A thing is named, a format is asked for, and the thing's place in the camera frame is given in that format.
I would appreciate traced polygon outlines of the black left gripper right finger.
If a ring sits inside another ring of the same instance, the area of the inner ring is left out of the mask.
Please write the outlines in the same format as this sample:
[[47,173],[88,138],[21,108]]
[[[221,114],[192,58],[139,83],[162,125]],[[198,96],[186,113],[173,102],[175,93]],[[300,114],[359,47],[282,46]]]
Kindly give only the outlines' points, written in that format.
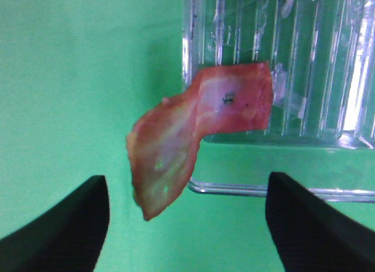
[[374,231],[283,172],[269,175],[265,219],[285,271],[374,271]]

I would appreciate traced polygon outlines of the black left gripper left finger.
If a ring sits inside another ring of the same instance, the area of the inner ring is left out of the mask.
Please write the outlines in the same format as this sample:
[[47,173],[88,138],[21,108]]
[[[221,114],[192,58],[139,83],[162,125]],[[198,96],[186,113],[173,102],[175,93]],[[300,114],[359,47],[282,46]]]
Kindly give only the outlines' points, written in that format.
[[1,239],[1,271],[94,271],[110,222],[108,188],[94,175]]

